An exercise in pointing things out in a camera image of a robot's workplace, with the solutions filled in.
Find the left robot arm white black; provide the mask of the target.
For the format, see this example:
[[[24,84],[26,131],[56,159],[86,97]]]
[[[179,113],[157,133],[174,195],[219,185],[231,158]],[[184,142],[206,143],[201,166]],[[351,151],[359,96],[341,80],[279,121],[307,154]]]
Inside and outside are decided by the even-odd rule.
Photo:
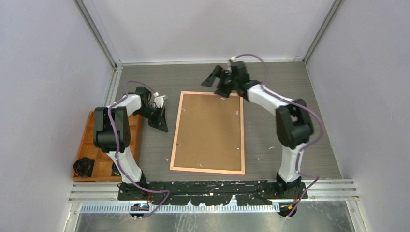
[[[150,127],[168,132],[164,106],[167,98],[147,87],[137,87],[113,104],[94,110],[93,143],[111,158],[122,184],[130,187],[130,194],[137,200],[143,200],[150,190],[130,148],[129,116],[142,116]]]

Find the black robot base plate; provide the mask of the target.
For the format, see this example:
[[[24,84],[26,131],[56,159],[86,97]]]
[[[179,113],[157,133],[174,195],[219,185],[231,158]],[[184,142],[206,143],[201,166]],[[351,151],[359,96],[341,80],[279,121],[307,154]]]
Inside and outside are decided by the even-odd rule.
[[[151,193],[143,191],[133,184],[118,183],[118,200],[149,201],[155,205],[194,206],[227,205],[236,200],[237,205],[271,205],[273,200],[295,201],[301,196],[306,185],[287,191],[279,189],[274,181],[152,181],[146,184]]]

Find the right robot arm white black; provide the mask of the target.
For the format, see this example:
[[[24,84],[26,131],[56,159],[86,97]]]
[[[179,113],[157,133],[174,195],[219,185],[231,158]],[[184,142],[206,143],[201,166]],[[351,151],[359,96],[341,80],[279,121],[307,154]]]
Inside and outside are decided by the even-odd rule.
[[[304,146],[314,133],[305,101],[285,98],[270,91],[260,81],[252,80],[242,61],[230,63],[227,69],[215,66],[201,85],[211,87],[216,79],[219,82],[215,94],[227,98],[234,91],[275,117],[277,138],[282,145],[281,166],[276,175],[275,189],[278,196],[289,198],[301,185],[300,159]]]

